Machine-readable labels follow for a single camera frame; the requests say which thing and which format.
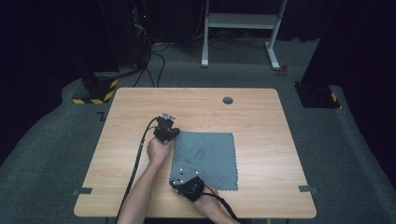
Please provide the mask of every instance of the metal stand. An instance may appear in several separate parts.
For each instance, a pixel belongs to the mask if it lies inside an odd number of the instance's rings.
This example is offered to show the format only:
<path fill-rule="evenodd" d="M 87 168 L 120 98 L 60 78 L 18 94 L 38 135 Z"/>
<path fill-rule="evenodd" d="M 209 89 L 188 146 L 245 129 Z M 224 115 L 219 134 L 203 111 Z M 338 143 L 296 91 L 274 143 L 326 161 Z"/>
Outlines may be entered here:
<path fill-rule="evenodd" d="M 278 70 L 274 53 L 274 43 L 276 35 L 282 22 L 283 12 L 285 11 L 288 0 L 282 0 L 280 10 L 276 15 L 257 15 L 257 14 L 229 14 L 229 13 L 209 13 L 209 0 L 206 0 L 205 7 L 205 34 L 202 50 L 202 67 L 209 66 L 208 32 L 209 27 L 222 28 L 248 28 L 248 29 L 268 29 L 273 30 L 270 42 L 265 43 L 271 65 L 274 70 Z"/>

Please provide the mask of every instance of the cable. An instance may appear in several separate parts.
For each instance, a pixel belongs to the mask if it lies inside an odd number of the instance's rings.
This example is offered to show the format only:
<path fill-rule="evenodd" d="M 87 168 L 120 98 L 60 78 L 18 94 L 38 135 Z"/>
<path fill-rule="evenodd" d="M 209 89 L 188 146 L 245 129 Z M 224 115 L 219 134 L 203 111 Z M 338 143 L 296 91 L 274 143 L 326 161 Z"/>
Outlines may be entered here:
<path fill-rule="evenodd" d="M 221 1 L 221 5 L 220 5 L 220 8 L 219 8 L 219 12 L 222 11 L 222 7 L 223 7 L 223 6 L 224 6 L 224 0 Z"/>
<path fill-rule="evenodd" d="M 158 53 L 152 53 L 152 54 L 157 55 L 157 56 L 161 57 L 161 59 L 163 59 L 163 67 L 161 68 L 160 74 L 157 77 L 157 87 L 160 87 L 160 78 L 161 78 L 161 74 L 163 73 L 163 68 L 165 67 L 165 58 L 161 54 L 158 54 Z"/>
<path fill-rule="evenodd" d="M 145 68 L 142 69 L 142 72 L 140 73 L 139 77 L 137 78 L 136 82 L 134 83 L 134 85 L 132 87 L 135 87 L 137 82 L 139 82 L 139 79 L 142 77 L 143 73 L 146 71 L 146 68 L 147 67 L 145 66 Z"/>
<path fill-rule="evenodd" d="M 208 187 L 207 185 L 205 185 L 205 187 L 210 189 L 210 191 L 212 191 L 212 193 L 201 193 L 201 195 L 214 197 L 217 200 L 219 200 L 221 202 L 221 204 L 225 207 L 225 209 L 227 209 L 227 212 L 230 214 L 230 216 L 233 218 L 233 220 L 235 220 L 235 221 L 240 223 L 238 217 L 233 212 L 233 209 L 231 208 L 231 206 L 229 204 L 227 204 L 223 198 L 221 198 L 219 195 L 217 195 L 210 187 Z"/>
<path fill-rule="evenodd" d="M 210 44 L 207 44 L 207 45 L 208 45 L 210 48 L 212 48 L 212 49 L 227 49 L 227 48 L 229 48 L 232 44 L 233 44 L 233 40 L 231 39 L 230 43 L 229 43 L 226 47 L 223 47 L 223 48 L 218 48 L 218 47 L 215 47 L 215 46 L 210 45 Z"/>
<path fill-rule="evenodd" d="M 164 49 L 153 50 L 152 52 L 161 52 L 161 51 L 164 51 L 164 50 L 168 49 L 169 46 L 170 46 L 170 43 L 169 43 L 169 42 L 156 43 L 156 44 L 153 45 L 153 47 L 154 47 L 154 46 L 164 45 L 164 44 L 166 44 L 166 47 L 165 47 Z"/>
<path fill-rule="evenodd" d="M 148 77 L 149 77 L 149 80 L 151 81 L 152 87 L 155 87 L 154 80 L 152 79 L 152 76 L 151 76 L 151 73 L 149 71 L 149 68 L 147 68 L 146 71 L 148 72 Z"/>
<path fill-rule="evenodd" d="M 142 154 L 142 149 L 143 149 L 143 145 L 144 145 L 144 143 L 145 143 L 146 134 L 147 134 L 148 131 L 151 129 L 151 128 L 150 128 L 151 123 L 154 122 L 154 121 L 157 120 L 157 119 L 158 119 L 158 118 L 154 118 L 154 119 L 152 119 L 152 120 L 148 123 L 148 127 L 146 128 L 145 132 L 143 133 L 142 139 L 140 140 L 139 149 L 137 150 L 136 159 L 135 159 L 135 161 L 134 161 L 134 170 L 132 171 L 131 178 L 130 178 L 129 183 L 128 183 L 128 186 L 127 186 L 127 188 L 126 188 L 126 190 L 125 190 L 124 196 L 123 196 L 123 198 L 122 198 L 121 205 L 120 205 L 120 209 L 119 209 L 119 212 L 117 213 L 116 223 L 117 223 L 118 220 L 119 220 L 120 211 L 121 211 L 121 208 L 122 208 L 122 206 L 123 206 L 123 204 L 124 204 L 124 202 L 125 202 L 125 199 L 126 199 L 126 197 L 128 196 L 129 191 L 131 190 L 132 184 L 134 183 L 134 176 L 136 175 L 137 167 L 139 166 L 140 155 Z"/>
<path fill-rule="evenodd" d="M 194 37 L 198 33 L 199 27 L 201 26 L 202 14 L 204 14 L 204 0 L 201 1 L 201 13 L 198 20 L 198 26 L 197 29 L 195 30 L 195 33 L 192 35 L 192 39 L 194 39 Z"/>

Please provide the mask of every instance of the microfiber cloth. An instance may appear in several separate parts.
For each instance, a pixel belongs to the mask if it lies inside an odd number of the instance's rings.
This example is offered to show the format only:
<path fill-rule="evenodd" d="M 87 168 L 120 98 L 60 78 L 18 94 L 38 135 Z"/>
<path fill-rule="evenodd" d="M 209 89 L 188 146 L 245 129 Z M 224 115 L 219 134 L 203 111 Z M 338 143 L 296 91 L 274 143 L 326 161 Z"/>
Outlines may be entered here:
<path fill-rule="evenodd" d="M 177 179 L 180 169 L 198 172 L 215 189 L 238 190 L 233 134 L 180 132 L 169 181 Z"/>

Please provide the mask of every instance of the gray carpet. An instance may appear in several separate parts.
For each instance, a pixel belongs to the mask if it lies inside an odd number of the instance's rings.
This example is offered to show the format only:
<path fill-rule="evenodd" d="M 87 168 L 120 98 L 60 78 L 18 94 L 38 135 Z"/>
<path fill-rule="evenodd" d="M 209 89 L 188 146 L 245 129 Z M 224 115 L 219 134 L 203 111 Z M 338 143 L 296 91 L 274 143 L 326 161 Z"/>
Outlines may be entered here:
<path fill-rule="evenodd" d="M 272 70 L 262 42 L 209 49 L 207 68 L 201 67 L 201 48 L 178 44 L 153 50 L 165 49 L 159 52 L 166 60 L 161 87 L 278 91 L 308 184 L 319 191 L 313 195 L 317 216 L 289 223 L 396 223 L 395 190 L 364 142 L 342 90 L 331 86 L 340 109 L 303 108 L 300 103 L 293 82 L 301 80 L 317 43 L 276 41 L 279 62 L 289 66 L 285 77 Z M 152 55 L 149 71 L 154 78 L 161 66 L 161 58 Z M 117 88 L 132 87 L 137 76 L 120 79 Z M 71 97 L 78 83 L 64 88 L 62 105 L 42 118 L 2 165 L 0 223 L 105 223 L 102 217 L 76 217 L 73 212 L 77 196 L 71 193 L 82 185 L 104 126 L 97 112 L 107 113 L 111 106 L 74 105 Z M 150 85 L 145 73 L 136 86 Z"/>

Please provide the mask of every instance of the hole in table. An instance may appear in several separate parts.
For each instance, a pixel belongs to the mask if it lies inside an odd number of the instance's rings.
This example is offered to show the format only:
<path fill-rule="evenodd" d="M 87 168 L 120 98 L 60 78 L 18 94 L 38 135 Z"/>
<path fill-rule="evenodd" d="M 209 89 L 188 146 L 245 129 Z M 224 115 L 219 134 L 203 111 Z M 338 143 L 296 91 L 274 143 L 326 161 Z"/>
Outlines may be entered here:
<path fill-rule="evenodd" d="M 233 98 L 231 98 L 229 96 L 226 96 L 226 97 L 223 98 L 223 103 L 226 104 L 226 105 L 230 105 L 230 104 L 233 103 Z"/>

